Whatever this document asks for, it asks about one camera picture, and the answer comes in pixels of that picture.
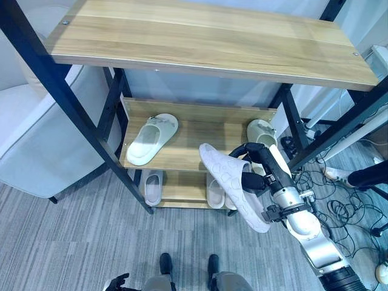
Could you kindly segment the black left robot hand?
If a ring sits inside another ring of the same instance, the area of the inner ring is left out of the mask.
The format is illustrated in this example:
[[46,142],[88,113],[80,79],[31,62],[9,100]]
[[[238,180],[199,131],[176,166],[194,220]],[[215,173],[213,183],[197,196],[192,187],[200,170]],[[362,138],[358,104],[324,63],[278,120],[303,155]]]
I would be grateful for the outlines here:
[[113,278],[111,281],[107,281],[103,287],[103,291],[123,291],[129,290],[129,288],[124,287],[125,280],[129,277],[129,273],[124,273],[122,275]]

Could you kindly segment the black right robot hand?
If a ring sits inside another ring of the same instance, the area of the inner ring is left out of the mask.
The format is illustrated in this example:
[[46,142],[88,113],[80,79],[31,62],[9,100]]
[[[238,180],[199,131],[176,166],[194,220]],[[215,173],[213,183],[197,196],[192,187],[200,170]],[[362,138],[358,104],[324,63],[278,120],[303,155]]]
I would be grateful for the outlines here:
[[293,179],[280,167],[264,144],[245,143],[235,148],[229,156],[238,158],[244,154],[249,157],[248,162],[262,164],[266,172],[266,176],[259,176],[259,174],[254,173],[243,174],[242,186],[244,190],[265,190],[266,187],[269,187],[271,193],[274,194],[283,188],[295,186]]

